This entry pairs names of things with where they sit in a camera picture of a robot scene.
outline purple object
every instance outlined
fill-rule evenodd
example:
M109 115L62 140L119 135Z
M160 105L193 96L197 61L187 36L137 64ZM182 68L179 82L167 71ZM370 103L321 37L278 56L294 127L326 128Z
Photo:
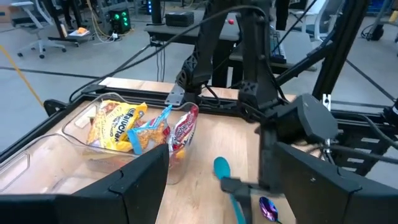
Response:
M274 203L271 202L271 200L266 197L261 197L259 199L259 204L261 213L264 217L272 222L278 221L278 209L276 209Z

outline blue spoon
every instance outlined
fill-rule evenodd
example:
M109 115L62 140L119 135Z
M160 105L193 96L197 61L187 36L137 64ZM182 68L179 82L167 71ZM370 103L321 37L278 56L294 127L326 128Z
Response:
M217 157L214 160L213 170L219 180L221 180L223 177L231 176L231 169L229 168L228 161L224 157ZM232 206L234 207L237 224L246 224L238 202L232 195L229 195L229 197L231 199Z

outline clear plastic bin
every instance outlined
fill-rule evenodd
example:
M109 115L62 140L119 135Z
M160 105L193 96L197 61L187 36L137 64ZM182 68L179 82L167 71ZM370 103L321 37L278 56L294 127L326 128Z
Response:
M100 107L100 104L104 100L114 100L114 101L119 101L119 102L126 102L130 104L141 104L143 102L130 102L126 101L123 99L120 95L117 93L106 93L103 94L97 99L93 100L87 107L78 115L76 115L71 121L69 121L63 128L62 132L66 137L72 139L73 141L77 141L80 144L86 145L86 140L88 137L88 134L91 129L91 123L90 123L90 118L94 117L97 109ZM185 103L184 105L180 106L179 108L173 108L171 114L167 118L167 122L171 128L174 127L174 124L178 122L181 116L184 114L188 113L193 106L198 107L194 103ZM141 118L142 121L149 121L153 118L156 118L158 115L161 114L162 110L164 108L158 107L158 106L153 106L153 105L148 105L147 112L145 115ZM189 144L187 144L184 147L185 150L185 156L182 160L180 160L177 163L173 163L173 159L170 160L170 169L169 169L169 175L167 177L167 184L176 184L178 183L184 176L185 171L188 166L188 162L190 159L190 155L192 154L193 147L195 145L195 140L190 141ZM125 164L127 164L129 161L133 160L134 158L137 158L138 155L134 153L129 153L129 152L118 152L110 149L103 149L99 148L103 152L108 152L108 155L91 155L93 152L89 151L87 153L84 153L84 156L87 158L87 163L88 167L93 170L102 170L104 168L103 164L108 164L109 170L115 170L116 168L119 168Z
M92 169L84 151L107 154L60 134L33 140L0 164L0 194L72 194L116 170L108 164L98 165L101 171Z

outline gray floor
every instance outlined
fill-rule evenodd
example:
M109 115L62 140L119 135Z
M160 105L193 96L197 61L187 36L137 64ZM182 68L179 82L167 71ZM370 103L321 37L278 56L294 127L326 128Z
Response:
M374 18L366 18L363 27L371 24ZM149 21L148 17L140 17L139 20ZM43 70L48 72L74 73L80 75L101 76L119 67L139 49L149 42L149 36L143 32L145 23L135 22L136 30L133 34L126 36L120 42L111 44L99 44L97 41L89 41L75 47L67 45L67 52L59 49L47 49L46 58L39 59L37 52L26 51L24 57L16 56L19 47L34 40L34 37L23 30L12 30L1 32L12 27L0 24L0 43L10 53L20 68ZM371 77L376 83L383 87L393 97L398 97L396 88L398 77L398 48L393 42L398 30L394 27L385 27L385 33L378 42L368 42L364 39L356 39L348 59L360 70ZM46 30L46 35L56 35L55 29ZM165 82L174 82L183 60L192 52L193 47L183 44L172 44L166 49ZM153 52L149 49L141 57ZM155 57L124 72L116 77L133 78L140 80L156 80ZM0 55L0 67L11 67L7 58ZM46 118L44 110L29 93L24 82L15 71L0 69L0 94L3 96L3 106L0 111L2 132L0 135L0 151L18 140L23 134L31 130ZM289 81L282 88L288 94L301 94L311 92L317 79L317 72L304 72L298 78ZM70 93L89 81L84 78L61 77L46 75L42 73L25 72L28 81L31 82L42 100L49 98L67 101ZM349 65L345 65L339 80L333 91L333 100L348 101L355 103L370 103L377 105L392 104L392 101L377 90L371 83L363 78ZM371 108L333 105L355 111L372 111ZM387 156L398 157L396 150L390 150ZM396 166L384 163L376 164L369 176L385 184L398 188L398 179L389 177L384 170L397 169Z

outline white chair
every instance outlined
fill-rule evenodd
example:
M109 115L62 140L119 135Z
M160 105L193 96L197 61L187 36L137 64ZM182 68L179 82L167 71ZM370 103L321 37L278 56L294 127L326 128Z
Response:
M56 44L48 38L41 38L39 32L46 27L54 26L50 16L48 16L41 8L39 1L35 0L35 3L31 1L14 2L11 6L19 7L22 9L21 12L15 12L11 14L12 25L16 28L21 28L30 34L35 34L37 40L30 43L29 45L19 49L18 56L22 57L22 51L25 49L34 50L36 46L39 46L40 58L44 58L45 47L57 47L61 48L62 52L66 52L64 45Z
M311 5L311 3L314 0L308 0L307 1L307 7ZM312 34L315 40L321 40L322 38L326 37L328 35L327 29L325 32L321 32L321 17L323 12L326 9L326 6L328 4L329 0L317 0L315 4L308 10L306 15L302 18L302 24L301 27L294 27L293 30L297 30L304 33L309 33ZM289 9L289 13L293 14L296 18L299 18L302 16L304 13L303 10L295 10L295 9ZM314 24L308 24L307 19L308 17L313 17L315 16L315 23Z

